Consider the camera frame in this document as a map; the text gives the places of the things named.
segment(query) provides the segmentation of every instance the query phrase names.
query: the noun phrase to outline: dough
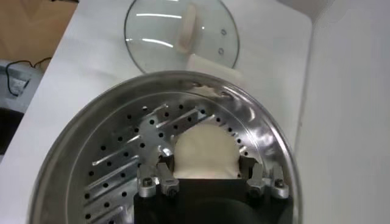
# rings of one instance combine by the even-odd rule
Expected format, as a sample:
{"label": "dough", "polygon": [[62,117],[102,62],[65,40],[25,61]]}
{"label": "dough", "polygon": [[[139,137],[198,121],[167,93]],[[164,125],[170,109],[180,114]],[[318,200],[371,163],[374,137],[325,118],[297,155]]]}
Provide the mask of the dough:
{"label": "dough", "polygon": [[196,125],[177,140],[176,178],[237,179],[239,150],[234,137],[211,124]]}

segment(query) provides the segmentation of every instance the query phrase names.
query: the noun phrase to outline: wire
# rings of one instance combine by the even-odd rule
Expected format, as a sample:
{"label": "wire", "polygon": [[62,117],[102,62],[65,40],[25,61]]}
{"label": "wire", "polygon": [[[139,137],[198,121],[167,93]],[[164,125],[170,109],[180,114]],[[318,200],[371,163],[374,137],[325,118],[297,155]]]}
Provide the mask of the wire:
{"label": "wire", "polygon": [[79,0],[60,0],[60,1],[64,1],[64,2],[73,2],[73,3],[80,3]]}
{"label": "wire", "polygon": [[5,74],[7,75],[7,87],[8,87],[8,91],[10,92],[10,94],[12,94],[13,96],[16,96],[18,97],[19,94],[16,94],[14,92],[12,92],[11,90],[11,87],[10,87],[10,74],[8,73],[8,68],[11,66],[11,65],[14,65],[14,64],[17,64],[17,63],[22,63],[22,62],[28,62],[28,64],[30,64],[30,67],[31,68],[36,68],[37,65],[39,65],[40,63],[46,61],[46,60],[50,60],[51,57],[47,57],[47,58],[44,58],[38,62],[36,62],[34,65],[31,63],[31,61],[29,60],[19,60],[19,61],[13,61],[11,63],[8,63],[6,66],[5,66]]}
{"label": "wire", "polygon": [[5,74],[7,75],[7,86],[8,86],[8,91],[10,92],[10,94],[18,97],[19,95],[16,94],[16,93],[13,93],[12,90],[11,90],[11,87],[10,87],[10,74],[8,73],[8,68],[11,66],[11,65],[14,65],[14,64],[17,64],[17,63],[22,63],[22,62],[28,62],[30,64],[31,67],[33,67],[31,61],[27,61],[27,60],[20,60],[20,61],[14,61],[14,62],[11,62],[9,64],[7,64],[7,66],[5,67]]}
{"label": "wire", "polygon": [[44,61],[46,61],[46,60],[51,60],[51,57],[47,57],[47,58],[44,58],[44,59],[42,59],[42,60],[36,62],[32,67],[33,67],[33,68],[36,68],[37,65],[39,65],[40,63],[42,63],[42,62],[44,62]]}

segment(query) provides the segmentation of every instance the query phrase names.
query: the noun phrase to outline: pot lid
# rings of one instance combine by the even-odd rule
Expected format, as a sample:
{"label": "pot lid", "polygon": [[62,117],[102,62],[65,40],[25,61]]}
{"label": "pot lid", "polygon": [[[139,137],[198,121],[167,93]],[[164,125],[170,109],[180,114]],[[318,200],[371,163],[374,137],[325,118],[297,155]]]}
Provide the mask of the pot lid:
{"label": "pot lid", "polygon": [[185,70],[191,54],[232,68],[239,52],[235,22],[219,0],[135,0],[124,36],[144,73]]}

